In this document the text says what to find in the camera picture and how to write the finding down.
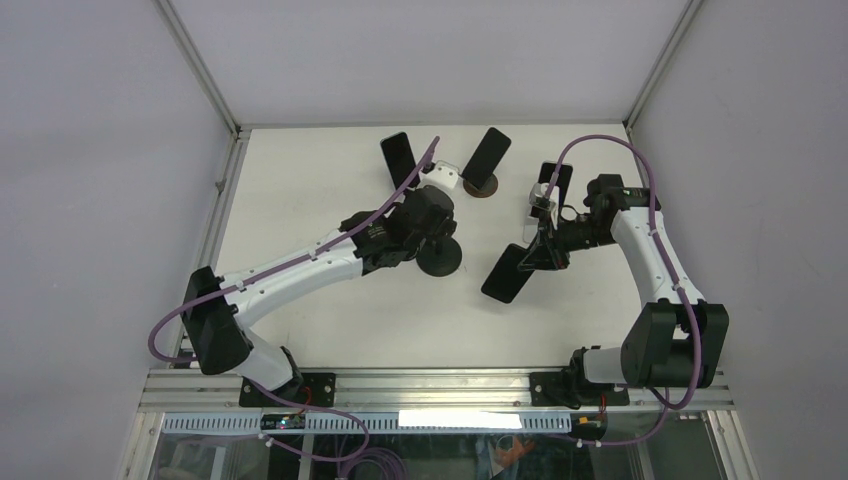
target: white label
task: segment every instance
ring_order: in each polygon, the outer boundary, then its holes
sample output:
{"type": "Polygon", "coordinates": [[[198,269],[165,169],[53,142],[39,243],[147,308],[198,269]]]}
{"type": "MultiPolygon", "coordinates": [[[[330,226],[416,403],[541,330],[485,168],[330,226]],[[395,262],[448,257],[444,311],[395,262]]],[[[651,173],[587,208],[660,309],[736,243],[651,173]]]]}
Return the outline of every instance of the white label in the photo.
{"type": "Polygon", "coordinates": [[[398,412],[401,427],[447,427],[447,428],[522,428],[517,413],[490,413],[466,410],[401,410],[398,412]]]}

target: gray wall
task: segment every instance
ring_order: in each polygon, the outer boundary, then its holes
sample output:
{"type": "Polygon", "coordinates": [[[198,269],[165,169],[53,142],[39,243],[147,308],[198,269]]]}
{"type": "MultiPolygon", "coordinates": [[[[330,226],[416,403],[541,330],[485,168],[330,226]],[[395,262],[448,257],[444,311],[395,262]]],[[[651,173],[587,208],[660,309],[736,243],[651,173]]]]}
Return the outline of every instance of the gray wall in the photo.
{"type": "Polygon", "coordinates": [[[848,3],[707,1],[636,125],[763,478],[848,471],[848,3]]]}
{"type": "Polygon", "coordinates": [[[226,132],[148,0],[0,7],[0,476],[114,478],[226,132]]]}
{"type": "Polygon", "coordinates": [[[620,121],[686,0],[174,0],[244,124],[620,121]]]}

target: orange wire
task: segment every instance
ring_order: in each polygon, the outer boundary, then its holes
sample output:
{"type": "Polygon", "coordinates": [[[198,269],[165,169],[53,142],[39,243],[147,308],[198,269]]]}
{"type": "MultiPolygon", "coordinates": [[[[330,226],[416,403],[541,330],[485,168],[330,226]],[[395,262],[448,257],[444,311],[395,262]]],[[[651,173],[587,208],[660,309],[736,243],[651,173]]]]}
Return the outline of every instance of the orange wire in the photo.
{"type": "MultiPolygon", "coordinates": [[[[303,402],[303,404],[304,404],[304,405],[309,405],[309,403],[312,401],[312,389],[311,389],[311,388],[309,388],[309,387],[303,387],[303,388],[301,388],[301,389],[300,389],[300,391],[301,391],[301,392],[306,392],[306,401],[305,401],[305,402],[303,402]]],[[[303,412],[305,412],[305,411],[306,411],[306,409],[304,408],[304,409],[302,409],[301,411],[297,412],[295,415],[300,415],[300,414],[302,414],[302,413],[303,413],[303,412]]]]}

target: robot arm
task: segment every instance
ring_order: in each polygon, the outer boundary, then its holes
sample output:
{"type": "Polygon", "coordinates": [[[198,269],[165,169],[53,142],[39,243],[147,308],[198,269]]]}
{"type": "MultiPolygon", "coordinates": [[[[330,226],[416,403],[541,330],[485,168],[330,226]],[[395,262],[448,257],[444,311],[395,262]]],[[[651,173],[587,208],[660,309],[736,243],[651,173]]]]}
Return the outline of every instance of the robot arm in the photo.
{"type": "MultiPolygon", "coordinates": [[[[659,207],[656,231],[652,231],[648,220],[650,191],[625,187],[619,175],[600,175],[589,183],[583,201],[589,213],[563,220],[559,212],[564,192],[546,199],[541,192],[547,185],[541,182],[541,176],[540,184],[531,192],[525,223],[525,232],[528,224],[535,224],[537,233],[527,248],[507,248],[484,283],[483,293],[509,303],[533,271],[565,269],[572,252],[618,244],[639,290],[642,312],[620,347],[577,350],[563,375],[579,403],[588,403],[592,391],[612,389],[617,384],[686,387],[694,367],[693,340],[687,312],[652,238],[659,235],[695,312],[702,347],[698,387],[708,387],[727,332],[727,311],[722,305],[707,303],[692,285],[671,248],[659,207]],[[674,338],[678,328],[689,334],[688,338],[674,338]],[[581,398],[581,392],[589,393],[581,398]]],[[[567,185],[557,187],[562,191],[567,185]]]]}
{"type": "Polygon", "coordinates": [[[206,375],[233,371],[281,396],[291,397],[302,377],[288,350],[268,344],[251,330],[257,321],[319,288],[396,267],[447,242],[459,249],[451,238],[456,230],[453,202],[439,186],[422,182],[419,188],[407,191],[403,202],[395,204],[389,214],[377,217],[350,238],[334,242],[320,256],[316,255],[316,250],[324,250],[322,246],[344,232],[354,231],[373,213],[359,212],[309,246],[254,268],[221,276],[216,276],[210,267],[194,272],[186,302],[215,291],[233,290],[182,315],[201,371],[206,375]],[[246,284],[259,272],[302,257],[311,259],[246,284]]]}

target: smartphone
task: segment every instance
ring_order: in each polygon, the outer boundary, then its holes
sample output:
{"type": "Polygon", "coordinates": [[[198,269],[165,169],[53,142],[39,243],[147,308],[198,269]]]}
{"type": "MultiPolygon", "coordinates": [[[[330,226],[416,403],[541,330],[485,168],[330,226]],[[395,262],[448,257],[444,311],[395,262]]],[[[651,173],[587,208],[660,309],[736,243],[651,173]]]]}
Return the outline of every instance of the smartphone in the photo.
{"type": "Polygon", "coordinates": [[[512,140],[509,137],[497,128],[490,128],[483,136],[483,140],[480,141],[480,145],[477,145],[474,154],[471,155],[471,160],[468,160],[465,165],[462,178],[478,190],[483,188],[486,185],[486,180],[492,176],[495,168],[506,155],[510,145],[512,145],[512,140]]]}
{"type": "MultiPolygon", "coordinates": [[[[398,188],[409,176],[409,172],[415,168],[415,157],[412,155],[409,137],[406,136],[406,132],[396,133],[381,140],[380,148],[383,150],[386,166],[389,167],[392,183],[395,188],[398,188]]],[[[412,183],[409,184],[409,188],[417,187],[418,182],[420,182],[420,179],[414,178],[412,183]]]]}
{"type": "Polygon", "coordinates": [[[519,271],[518,264],[527,256],[527,249],[514,243],[509,244],[492,269],[483,287],[480,289],[484,295],[488,295],[503,303],[512,303],[518,292],[533,275],[533,270],[519,271]]]}

